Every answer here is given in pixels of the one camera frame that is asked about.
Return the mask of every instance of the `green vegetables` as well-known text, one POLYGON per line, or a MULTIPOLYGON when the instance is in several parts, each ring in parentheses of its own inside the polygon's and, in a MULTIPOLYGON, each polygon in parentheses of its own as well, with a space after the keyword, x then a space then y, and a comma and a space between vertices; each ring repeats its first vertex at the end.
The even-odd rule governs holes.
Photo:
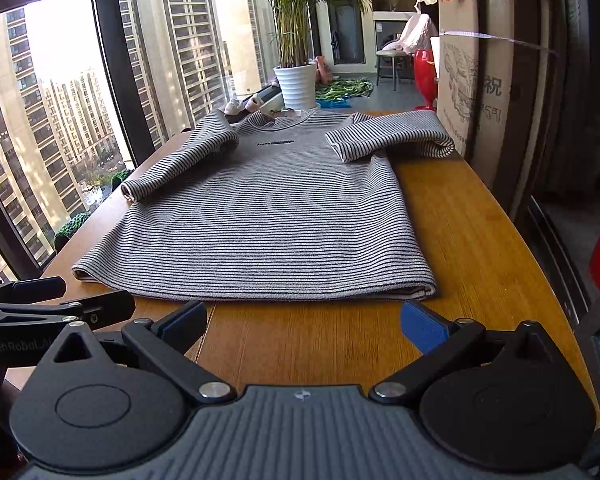
POLYGON ((340 79, 328 85, 315 86, 315 98, 320 101, 338 101, 350 97, 368 97, 374 86, 366 77, 359 79, 340 79))

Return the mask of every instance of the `wooden table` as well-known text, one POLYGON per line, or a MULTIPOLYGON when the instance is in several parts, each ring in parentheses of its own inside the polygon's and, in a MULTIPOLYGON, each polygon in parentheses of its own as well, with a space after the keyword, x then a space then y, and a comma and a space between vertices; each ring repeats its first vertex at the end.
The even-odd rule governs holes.
MULTIPOLYGON (((171 139, 133 176, 185 138, 171 139)), ((472 317, 494 330, 538 320, 594 398, 573 333, 547 280, 465 161, 399 155, 392 155, 392 161, 416 236, 438 280, 438 294, 426 305, 448 319, 472 317)), ((75 280, 71 266, 128 208, 120 190, 113 192, 50 264, 44 276, 65 279, 66 300, 107 290, 75 280)), ((381 300, 208 303, 208 330, 189 356, 238 389, 248 383, 359 383, 367 390, 419 356, 400 331, 400 305, 381 300)), ((179 306, 137 298, 135 317, 158 319, 179 306)), ((26 375, 10 370, 8 376, 21 384, 26 375)))

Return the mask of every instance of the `apartment building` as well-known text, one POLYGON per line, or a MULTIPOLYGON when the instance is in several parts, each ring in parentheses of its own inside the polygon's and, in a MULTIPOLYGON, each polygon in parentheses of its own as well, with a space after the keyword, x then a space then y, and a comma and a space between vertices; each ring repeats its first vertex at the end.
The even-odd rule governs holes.
POLYGON ((139 92, 151 82, 146 114, 162 116, 173 134, 224 105, 231 87, 213 0, 120 0, 120 5, 139 92))
POLYGON ((59 145, 75 171, 87 160, 120 150, 109 120, 100 83, 93 69, 68 82, 50 81, 43 88, 50 122, 59 145))
POLYGON ((216 7, 235 93, 249 97, 275 78, 278 46, 273 12, 267 0, 216 0, 216 7))
POLYGON ((125 26, 126 47, 136 78, 136 88, 138 88, 138 95, 142 103, 142 111, 154 146, 159 148, 169 139, 169 134, 155 93, 154 80, 149 66, 138 13, 138 0, 118 1, 122 23, 125 26))
POLYGON ((70 214, 85 210, 48 120, 23 7, 0 14, 0 199, 39 262, 70 214))

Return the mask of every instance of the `cardboard box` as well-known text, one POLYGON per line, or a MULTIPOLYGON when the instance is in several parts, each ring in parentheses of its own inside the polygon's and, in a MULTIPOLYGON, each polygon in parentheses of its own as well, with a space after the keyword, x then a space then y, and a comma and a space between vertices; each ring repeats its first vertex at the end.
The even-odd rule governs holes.
POLYGON ((478 39, 445 31, 478 32, 477 0, 440 0, 438 118, 462 156, 470 156, 478 75, 478 39))
MULTIPOLYGON (((492 36, 538 45, 539 19, 539 0, 478 0, 480 31, 492 36)), ((506 212, 514 201, 529 141, 539 54, 512 41, 480 40, 470 163, 506 212)))

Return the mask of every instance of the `white plant pot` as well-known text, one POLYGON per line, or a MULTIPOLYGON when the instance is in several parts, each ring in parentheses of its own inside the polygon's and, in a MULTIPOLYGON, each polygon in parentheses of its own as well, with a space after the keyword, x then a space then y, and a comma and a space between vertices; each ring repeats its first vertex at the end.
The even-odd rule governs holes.
POLYGON ((285 106, 293 110, 315 108, 315 63, 291 68, 275 67, 285 106))

